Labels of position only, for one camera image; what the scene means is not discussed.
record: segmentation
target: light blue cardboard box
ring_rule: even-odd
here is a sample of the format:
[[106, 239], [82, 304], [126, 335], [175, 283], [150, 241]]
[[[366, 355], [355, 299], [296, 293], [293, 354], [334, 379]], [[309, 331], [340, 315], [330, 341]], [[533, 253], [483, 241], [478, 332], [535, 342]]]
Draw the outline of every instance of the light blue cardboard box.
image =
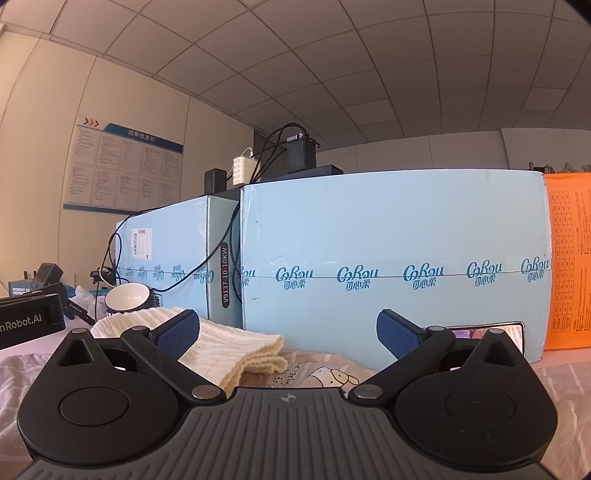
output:
[[[160, 290], [174, 284], [216, 247], [236, 204], [233, 200], [206, 196], [130, 218], [119, 230], [122, 238], [119, 275]], [[232, 227], [235, 258], [239, 218], [237, 215]], [[204, 267], [172, 290], [159, 294], [161, 305], [193, 309], [200, 317], [242, 327], [242, 309], [232, 286], [229, 238], [228, 233]], [[239, 270], [235, 278], [239, 288]]]
[[522, 322], [544, 349], [551, 293], [540, 173], [415, 170], [245, 186], [244, 328], [286, 348], [382, 369], [376, 335], [392, 309], [421, 327]]

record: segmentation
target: orange bag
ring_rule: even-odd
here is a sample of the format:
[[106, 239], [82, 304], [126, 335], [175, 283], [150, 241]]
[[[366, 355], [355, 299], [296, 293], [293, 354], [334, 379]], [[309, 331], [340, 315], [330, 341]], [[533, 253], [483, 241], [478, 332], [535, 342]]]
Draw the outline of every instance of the orange bag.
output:
[[552, 226], [552, 297], [545, 349], [587, 348], [591, 346], [591, 173], [544, 178]]

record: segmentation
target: phone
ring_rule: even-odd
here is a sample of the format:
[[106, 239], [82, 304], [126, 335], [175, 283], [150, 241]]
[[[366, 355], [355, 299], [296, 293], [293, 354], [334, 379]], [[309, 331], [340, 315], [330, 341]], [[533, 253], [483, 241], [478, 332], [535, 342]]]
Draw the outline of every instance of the phone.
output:
[[[500, 328], [506, 331], [507, 335], [513, 340], [513, 343], [517, 346], [519, 351], [523, 354], [525, 349], [525, 329], [521, 322], [509, 322], [509, 323], [497, 323], [491, 325], [471, 325], [461, 327], [448, 327], [456, 338], [474, 338], [480, 339], [484, 336], [489, 328]], [[449, 368], [449, 370], [456, 370], [460, 367]]]

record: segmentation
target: notice board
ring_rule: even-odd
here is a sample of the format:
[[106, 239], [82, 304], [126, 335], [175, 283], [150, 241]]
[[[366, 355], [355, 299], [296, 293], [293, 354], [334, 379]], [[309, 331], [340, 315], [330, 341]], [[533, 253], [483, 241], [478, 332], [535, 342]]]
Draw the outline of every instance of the notice board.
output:
[[79, 116], [70, 144], [65, 209], [134, 213], [177, 203], [183, 146]]

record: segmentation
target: ceiling tile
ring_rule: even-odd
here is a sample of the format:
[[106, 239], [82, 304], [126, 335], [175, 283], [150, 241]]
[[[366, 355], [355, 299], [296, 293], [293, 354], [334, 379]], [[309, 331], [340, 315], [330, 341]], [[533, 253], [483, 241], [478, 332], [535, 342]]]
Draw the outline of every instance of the ceiling tile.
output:
[[546, 128], [574, 128], [583, 115], [584, 113], [554, 112], [546, 124]]
[[177, 34], [138, 15], [121, 32], [107, 53], [156, 73], [189, 45]]
[[527, 96], [524, 109], [554, 110], [562, 100], [566, 90], [555, 88], [532, 88]]
[[493, 55], [540, 56], [544, 50], [549, 28], [549, 17], [497, 13]]
[[493, 55], [488, 84], [492, 87], [529, 87], [539, 62], [539, 57]]
[[362, 125], [359, 129], [369, 142], [382, 142], [384, 140], [394, 140], [396, 138], [404, 137], [402, 129], [400, 128], [400, 123], [397, 120]]
[[267, 100], [269, 96], [240, 75], [234, 75], [201, 96], [215, 105], [235, 113]]
[[285, 44], [250, 12], [223, 24], [197, 45], [237, 72], [287, 50]]
[[591, 44], [591, 28], [587, 24], [553, 19], [544, 56], [583, 60]]
[[533, 86], [568, 89], [580, 65], [580, 61], [542, 57]]
[[519, 110], [484, 112], [478, 130], [497, 130], [512, 128], [519, 116]]
[[585, 19], [581, 17], [573, 7], [571, 7], [565, 0], [556, 0], [556, 6], [554, 7], [554, 16], [556, 18], [562, 18], [564, 20], [572, 20], [575, 22], [587, 24]]
[[548, 122], [549, 128], [574, 128], [575, 123], [591, 108], [591, 95], [570, 90], [562, 98], [554, 115]]
[[413, 95], [438, 90], [435, 61], [419, 61], [379, 69], [386, 90], [391, 96]]
[[388, 97], [377, 70], [328, 80], [324, 82], [324, 86], [342, 106], [357, 105]]
[[443, 133], [475, 132], [480, 123], [480, 112], [444, 113], [441, 116]]
[[316, 41], [296, 49], [295, 53], [320, 80], [362, 72], [374, 66], [356, 31]]
[[492, 12], [495, 0], [424, 0], [428, 14]]
[[11, 0], [2, 10], [2, 21], [49, 33], [66, 0]]
[[110, 0], [70, 0], [53, 34], [104, 53], [134, 16]]
[[421, 0], [340, 0], [357, 28], [424, 15]]
[[570, 87], [571, 90], [591, 94], [591, 63], [583, 63]]
[[247, 108], [238, 112], [237, 116], [263, 130], [281, 122], [287, 123], [293, 117], [291, 113], [275, 100], [267, 100], [266, 102]]
[[376, 124], [388, 120], [396, 120], [390, 100], [361, 103], [345, 108], [356, 125]]
[[277, 100], [299, 118], [339, 107], [324, 85], [320, 83], [286, 93], [277, 97]]
[[139, 12], [146, 6], [150, 0], [113, 0], [119, 5], [132, 9], [134, 12]]
[[490, 55], [492, 12], [432, 15], [429, 17], [437, 57]]
[[442, 113], [480, 112], [484, 105], [486, 89], [471, 88], [441, 91]]
[[439, 92], [422, 92], [417, 96], [405, 95], [399, 93], [398, 96], [392, 96], [392, 104], [396, 116], [400, 121], [402, 119], [414, 118], [432, 118], [440, 116]]
[[361, 29], [359, 34], [377, 67], [433, 58], [425, 15], [373, 25]]
[[330, 143], [333, 148], [350, 147], [351, 145], [367, 143], [365, 137], [356, 128], [340, 132], [327, 132], [324, 136], [326, 137], [326, 141]]
[[244, 11], [238, 0], [152, 0], [142, 15], [195, 42]]
[[485, 88], [490, 66], [490, 55], [437, 59], [439, 88]]
[[441, 134], [441, 117], [422, 116], [400, 120], [405, 137], [422, 137], [423, 135]]
[[353, 28], [339, 0], [268, 0], [253, 12], [291, 48]]
[[158, 72], [159, 77], [197, 95], [232, 75], [230, 67], [194, 45]]
[[484, 105], [485, 113], [517, 112], [521, 110], [528, 89], [526, 87], [489, 87]]
[[575, 128], [580, 128], [581, 130], [591, 130], [591, 112], [588, 112], [585, 116], [581, 118], [575, 125]]
[[290, 51], [244, 70], [242, 75], [271, 96], [292, 92], [318, 81]]
[[515, 122], [515, 126], [543, 128], [546, 126], [553, 113], [553, 110], [522, 110]]
[[554, 0], [495, 0], [496, 11], [552, 16]]
[[315, 113], [314, 115], [304, 117], [302, 120], [322, 135], [331, 145], [333, 143], [327, 137], [327, 133], [356, 129], [353, 121], [340, 108], [328, 112]]

